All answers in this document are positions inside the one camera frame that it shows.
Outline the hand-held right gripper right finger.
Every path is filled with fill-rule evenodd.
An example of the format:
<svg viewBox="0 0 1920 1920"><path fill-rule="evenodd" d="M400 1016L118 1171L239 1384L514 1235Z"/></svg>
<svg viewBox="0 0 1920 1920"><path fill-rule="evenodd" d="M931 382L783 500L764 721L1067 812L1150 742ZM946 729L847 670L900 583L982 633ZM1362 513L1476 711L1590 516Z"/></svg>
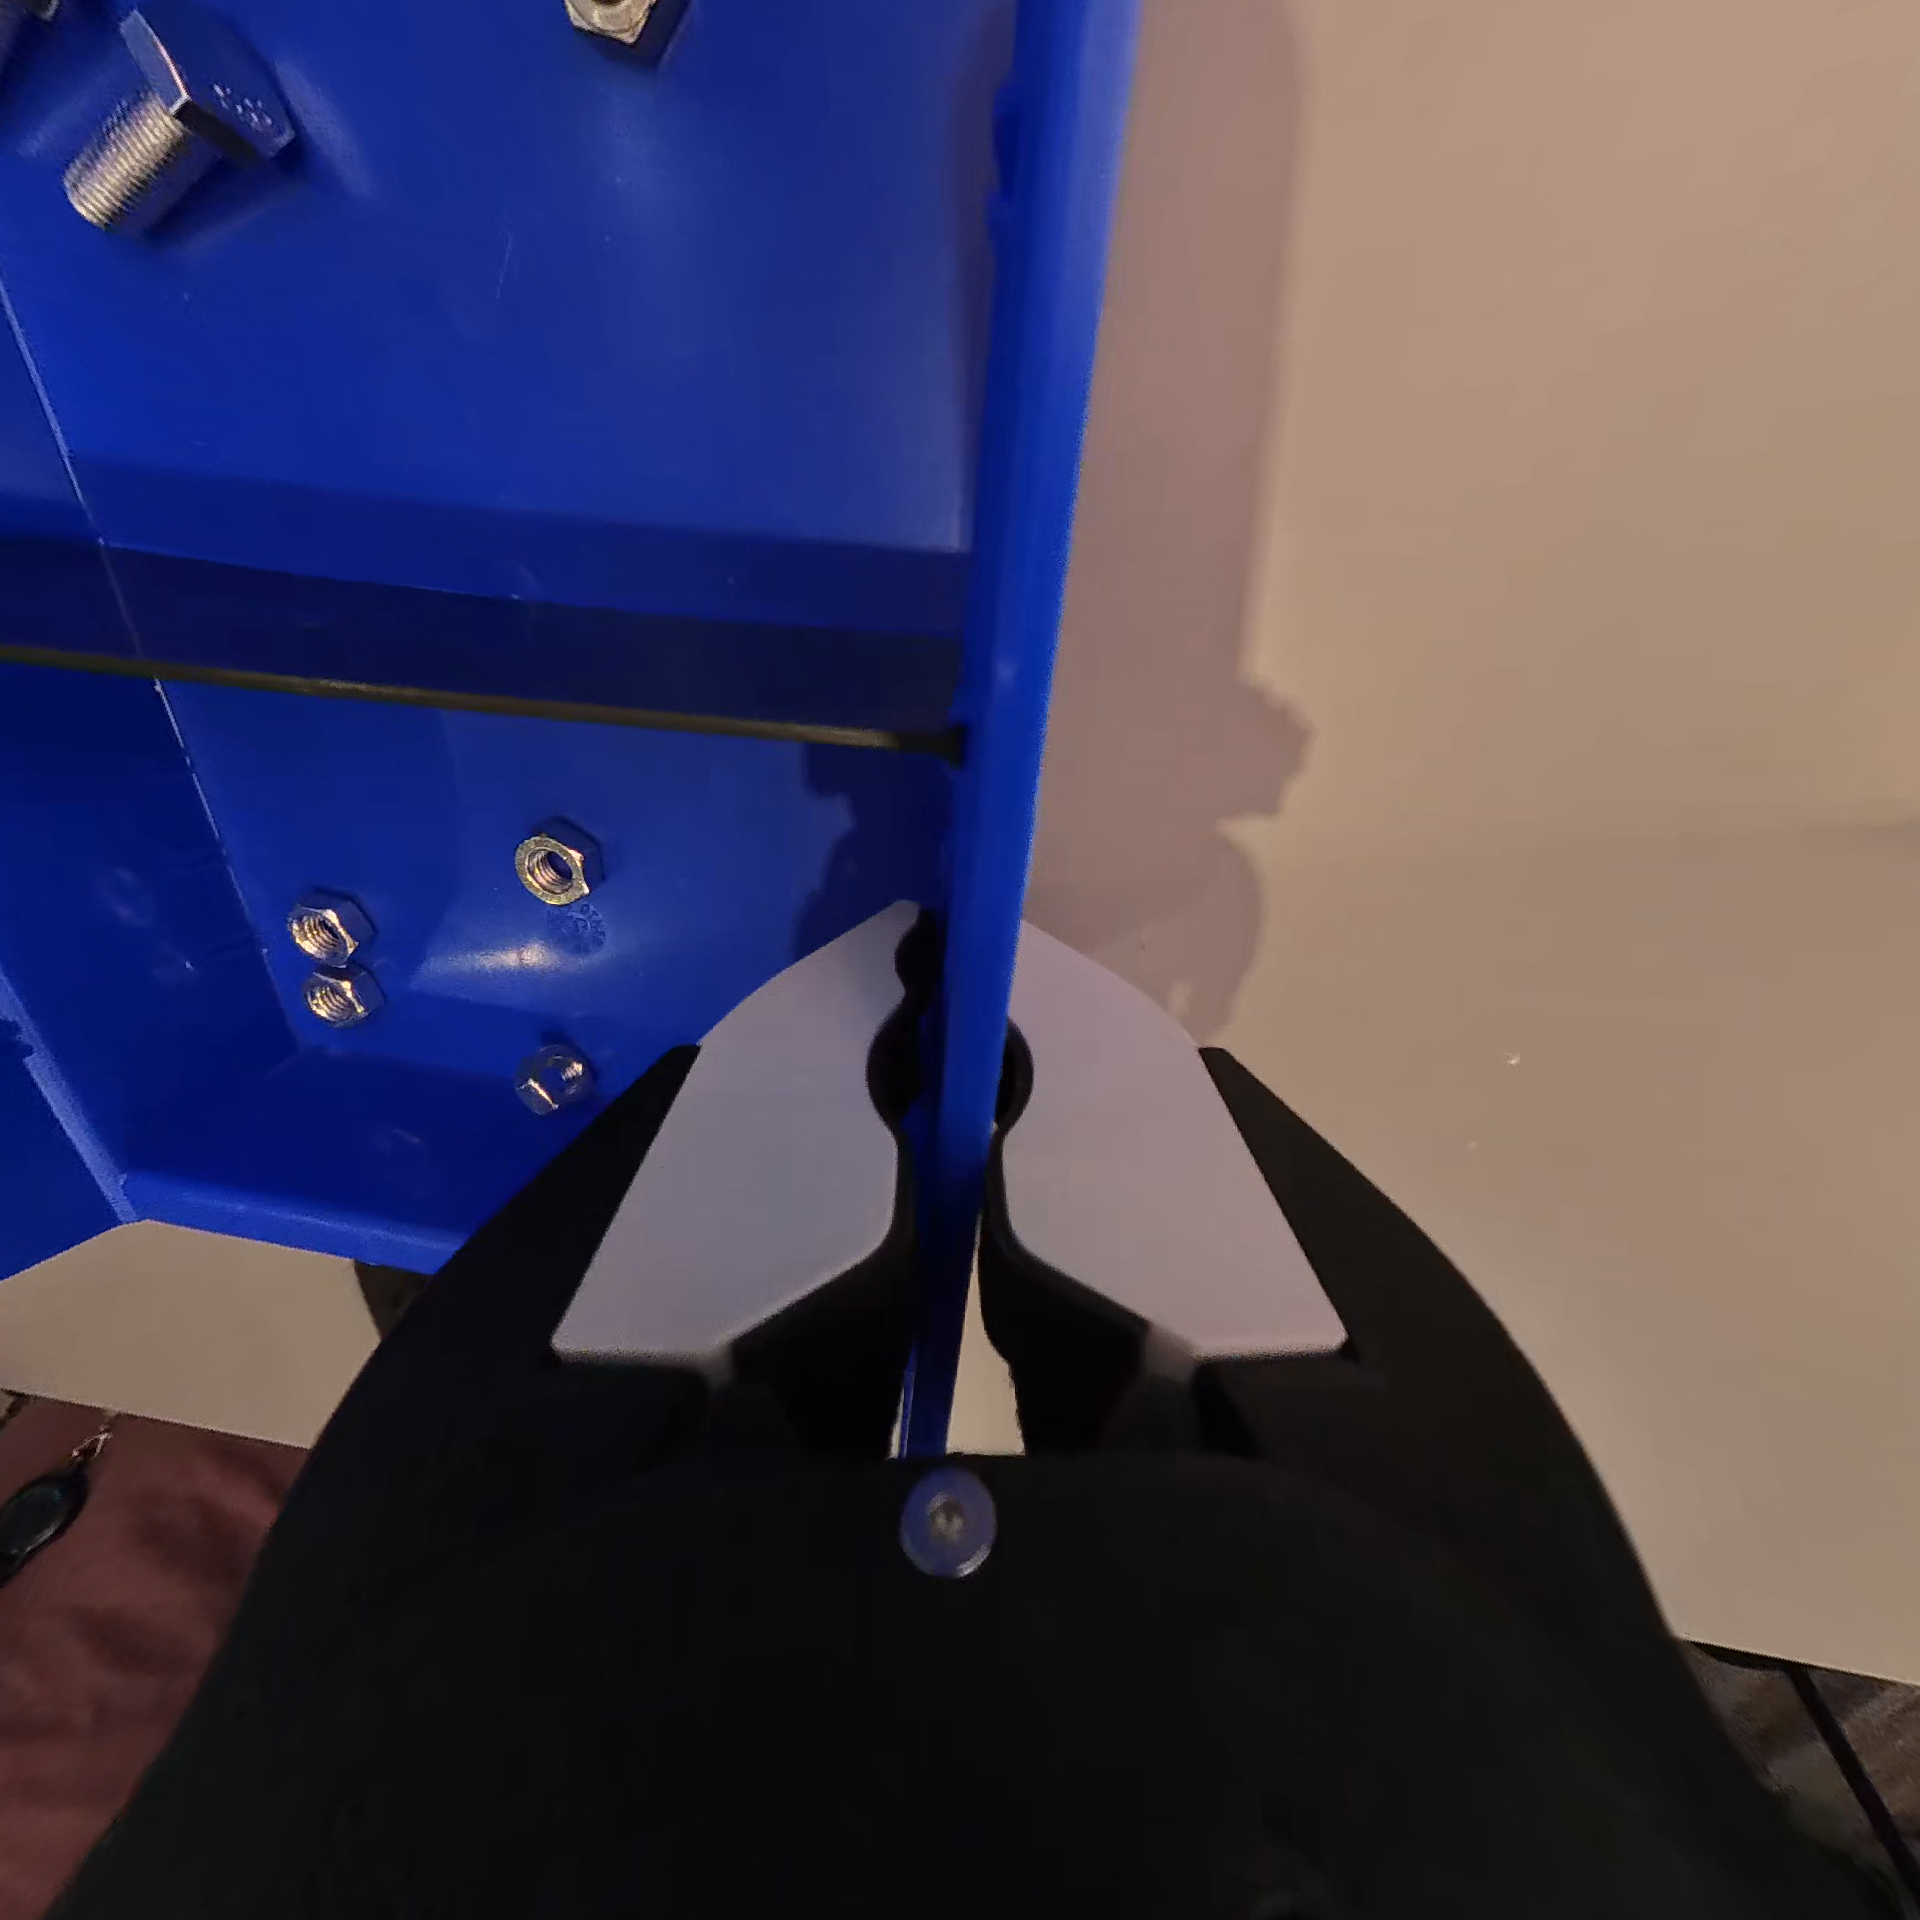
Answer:
<svg viewBox="0 0 1920 1920"><path fill-rule="evenodd" d="M979 1244L1004 1355L1059 1337L1127 1372L1328 1358L1339 1312L1186 1032L1031 923L1010 998L1013 1094Z"/></svg>

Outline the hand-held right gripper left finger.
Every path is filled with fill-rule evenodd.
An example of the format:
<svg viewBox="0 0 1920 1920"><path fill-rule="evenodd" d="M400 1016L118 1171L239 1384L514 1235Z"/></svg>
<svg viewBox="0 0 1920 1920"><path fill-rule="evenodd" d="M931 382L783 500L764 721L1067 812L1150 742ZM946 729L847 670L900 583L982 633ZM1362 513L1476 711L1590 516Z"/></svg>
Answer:
<svg viewBox="0 0 1920 1920"><path fill-rule="evenodd" d="M900 1151L871 1058L919 921L882 907L703 1036L556 1326L560 1360L739 1377L755 1335L882 1249Z"/></svg>

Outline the blue plastic bin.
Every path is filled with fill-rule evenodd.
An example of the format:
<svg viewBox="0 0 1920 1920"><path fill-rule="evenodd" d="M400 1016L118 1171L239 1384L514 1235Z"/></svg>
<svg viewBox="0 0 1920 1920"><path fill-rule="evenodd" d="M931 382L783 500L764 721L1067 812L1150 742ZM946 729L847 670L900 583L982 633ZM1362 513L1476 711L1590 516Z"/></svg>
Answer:
<svg viewBox="0 0 1920 1920"><path fill-rule="evenodd" d="M5 28L5 643L967 732L967 760L5 666L5 1275L160 1223L430 1272L887 905L879 1424L954 1403L1139 4L208 4L295 118L146 234L138 4ZM550 907L517 843L584 828ZM307 1012L356 902L382 1011ZM519 1064L574 1044L581 1107Z"/></svg>

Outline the black bin divider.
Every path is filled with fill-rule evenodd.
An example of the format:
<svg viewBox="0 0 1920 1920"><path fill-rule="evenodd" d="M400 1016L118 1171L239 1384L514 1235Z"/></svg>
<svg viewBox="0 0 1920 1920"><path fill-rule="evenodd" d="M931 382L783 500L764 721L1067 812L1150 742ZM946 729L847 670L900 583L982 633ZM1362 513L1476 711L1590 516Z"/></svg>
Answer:
<svg viewBox="0 0 1920 1920"><path fill-rule="evenodd" d="M964 763L970 744L970 737L962 728L837 728L826 723L782 723L772 718L656 711L619 705L544 703L502 694L416 688L350 679L274 675L270 670L251 670L236 666L170 664L142 656L109 656L69 648L45 648L10 640L3 646L3 664L91 679L270 694L278 698L283 696L291 700L324 705L368 705L402 711L517 718L528 723L564 728L631 729L672 737L749 738L767 744L791 744L803 748L908 755L935 760L948 766Z"/></svg>

